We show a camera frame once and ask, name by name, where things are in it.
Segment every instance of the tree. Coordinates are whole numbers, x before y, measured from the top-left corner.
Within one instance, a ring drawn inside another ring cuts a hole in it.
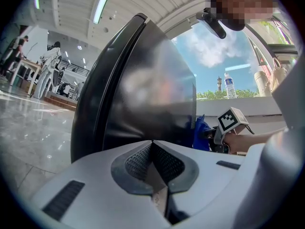
[[[256,92],[252,92],[251,90],[236,90],[236,95],[238,98],[244,98],[244,97],[254,97],[257,94],[259,94],[258,89],[256,89]],[[219,91],[207,91],[203,93],[197,93],[197,99],[201,101],[206,100],[216,100],[216,99],[227,99],[227,92],[225,89],[223,89],[221,92]]]

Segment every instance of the sky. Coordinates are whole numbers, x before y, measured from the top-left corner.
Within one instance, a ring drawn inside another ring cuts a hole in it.
[[[218,76],[222,78],[222,89],[225,89],[225,68],[241,64],[250,64],[250,67],[228,71],[235,89],[255,92],[254,73],[258,71],[258,62],[249,39],[243,31],[223,28],[227,36],[220,39],[205,25],[197,23],[172,42],[196,76],[197,92],[217,90]]]

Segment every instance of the water bottle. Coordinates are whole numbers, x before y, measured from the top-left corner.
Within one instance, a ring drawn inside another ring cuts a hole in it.
[[[227,90],[227,97],[228,98],[237,98],[233,79],[231,76],[229,76],[229,74],[227,72],[224,73],[224,84],[225,84],[225,89]]]

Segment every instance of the marble floor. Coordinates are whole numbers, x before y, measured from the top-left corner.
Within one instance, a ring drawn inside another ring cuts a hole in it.
[[[71,163],[73,116],[0,83],[0,164],[12,190],[31,198]]]

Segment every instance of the cable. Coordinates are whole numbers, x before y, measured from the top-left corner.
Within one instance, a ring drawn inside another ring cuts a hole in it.
[[[252,133],[252,134],[254,135],[254,132],[251,130],[250,126],[246,125],[246,128],[248,129],[248,131],[249,131],[250,133]]]

